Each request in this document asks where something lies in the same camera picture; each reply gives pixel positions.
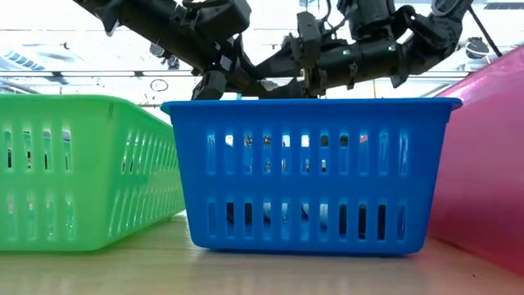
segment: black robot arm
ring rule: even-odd
[[[299,36],[287,36],[281,50],[258,66],[243,50],[242,32],[249,27],[251,14],[246,0],[74,1],[101,19],[108,35],[125,25],[193,66],[192,73],[202,80],[192,99],[220,99],[224,92],[317,98],[329,88],[351,89],[355,83],[381,77],[391,77],[398,87],[410,74],[430,70],[454,52],[473,0],[442,0],[440,5],[434,0],[429,16],[417,14],[411,6],[396,10],[393,0],[338,0],[344,21],[326,29],[329,14],[316,20],[308,12],[299,13]],[[354,43],[332,37],[346,21]],[[413,35],[397,43],[407,30]],[[268,91],[261,80],[271,77],[292,80]]]
[[[302,12],[299,37],[256,67],[263,77],[291,76],[298,70],[304,79],[293,79],[267,98],[316,98],[326,89],[390,77],[399,87],[409,75],[419,75],[449,57],[459,43],[462,20],[473,0],[434,1],[434,12],[421,16],[411,6],[395,10],[392,0],[339,0],[338,10],[350,24],[354,43],[332,39],[322,20]],[[397,39],[407,30],[413,34],[402,44]]]
[[[192,66],[192,73],[203,77],[192,99],[219,99],[224,92],[267,93],[243,50],[241,33],[251,14],[246,0],[74,1],[98,17],[108,35],[125,25]]]

